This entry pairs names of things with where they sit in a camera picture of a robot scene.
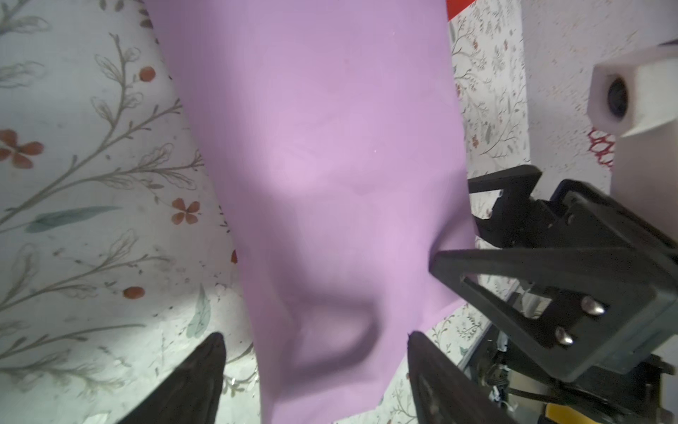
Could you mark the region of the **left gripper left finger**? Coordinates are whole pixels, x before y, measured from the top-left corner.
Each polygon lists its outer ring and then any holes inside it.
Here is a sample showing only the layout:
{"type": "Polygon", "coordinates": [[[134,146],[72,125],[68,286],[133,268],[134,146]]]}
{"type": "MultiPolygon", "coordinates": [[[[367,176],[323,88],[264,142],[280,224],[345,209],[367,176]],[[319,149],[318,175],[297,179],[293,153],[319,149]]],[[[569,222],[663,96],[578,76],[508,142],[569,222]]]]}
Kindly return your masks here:
{"type": "Polygon", "coordinates": [[[224,336],[210,334],[177,368],[119,422],[121,424],[213,424],[218,411],[227,351],[224,336]]]}

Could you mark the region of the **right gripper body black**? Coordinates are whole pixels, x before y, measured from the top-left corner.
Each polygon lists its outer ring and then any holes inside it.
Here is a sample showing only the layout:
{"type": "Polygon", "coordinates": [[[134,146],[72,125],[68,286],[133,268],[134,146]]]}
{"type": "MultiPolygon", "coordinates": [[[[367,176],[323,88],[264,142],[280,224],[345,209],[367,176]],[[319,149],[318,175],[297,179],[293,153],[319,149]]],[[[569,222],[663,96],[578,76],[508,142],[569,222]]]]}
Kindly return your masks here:
{"type": "MultiPolygon", "coordinates": [[[[548,247],[625,247],[663,254],[677,264],[677,245],[619,203],[584,183],[567,180],[544,204],[548,247]]],[[[541,285],[535,291],[545,296],[541,285]]],[[[650,357],[625,374],[591,367],[575,381],[558,380],[573,402],[603,420],[616,423],[667,423],[671,414],[660,400],[660,383],[671,367],[650,357]]]]}

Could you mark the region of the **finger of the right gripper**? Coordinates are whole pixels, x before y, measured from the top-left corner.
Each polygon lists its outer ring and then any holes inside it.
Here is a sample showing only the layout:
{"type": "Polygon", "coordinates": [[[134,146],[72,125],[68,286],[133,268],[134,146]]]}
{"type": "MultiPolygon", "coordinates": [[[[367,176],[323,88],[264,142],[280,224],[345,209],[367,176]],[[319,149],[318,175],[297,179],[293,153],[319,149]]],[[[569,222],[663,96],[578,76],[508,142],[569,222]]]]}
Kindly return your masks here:
{"type": "Polygon", "coordinates": [[[677,264],[625,247],[439,252],[430,272],[476,307],[544,371],[571,383],[591,367],[625,374],[677,332],[677,264]],[[472,275],[543,286],[551,300],[523,316],[472,275]]]}
{"type": "Polygon", "coordinates": [[[524,164],[468,180],[470,194],[500,193],[490,217],[474,219],[482,240],[499,248],[549,246],[544,204],[531,198],[541,175],[524,164]]]}

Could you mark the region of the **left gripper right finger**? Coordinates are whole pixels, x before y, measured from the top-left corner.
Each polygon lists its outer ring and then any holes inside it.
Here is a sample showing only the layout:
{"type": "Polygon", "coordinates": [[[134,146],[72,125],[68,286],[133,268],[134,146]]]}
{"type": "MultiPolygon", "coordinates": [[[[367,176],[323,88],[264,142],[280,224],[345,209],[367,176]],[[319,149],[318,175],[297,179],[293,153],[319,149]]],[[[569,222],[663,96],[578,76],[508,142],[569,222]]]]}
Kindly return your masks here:
{"type": "Polygon", "coordinates": [[[514,421],[424,333],[415,331],[409,335],[407,360],[418,422],[501,424],[514,421]]]}

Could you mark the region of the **pink wrapping paper sheet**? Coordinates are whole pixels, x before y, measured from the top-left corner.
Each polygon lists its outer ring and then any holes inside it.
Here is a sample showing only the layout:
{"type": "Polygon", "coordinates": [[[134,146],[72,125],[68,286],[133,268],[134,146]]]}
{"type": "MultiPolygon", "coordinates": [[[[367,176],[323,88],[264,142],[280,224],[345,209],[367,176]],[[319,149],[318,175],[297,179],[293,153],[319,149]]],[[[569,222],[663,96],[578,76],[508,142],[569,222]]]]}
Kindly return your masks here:
{"type": "Polygon", "coordinates": [[[475,243],[443,1],[149,1],[231,229],[265,423],[375,408],[475,243]]]}

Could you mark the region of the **red tape dispenser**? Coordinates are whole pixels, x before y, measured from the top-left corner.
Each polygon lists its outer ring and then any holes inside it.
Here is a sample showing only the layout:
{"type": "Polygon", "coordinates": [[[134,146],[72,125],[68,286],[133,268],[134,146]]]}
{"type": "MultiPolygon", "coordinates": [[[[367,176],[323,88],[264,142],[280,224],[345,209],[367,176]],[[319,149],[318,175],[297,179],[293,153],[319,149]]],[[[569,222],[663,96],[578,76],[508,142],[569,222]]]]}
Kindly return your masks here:
{"type": "Polygon", "coordinates": [[[474,2],[475,0],[446,0],[448,21],[457,17],[474,2]]]}

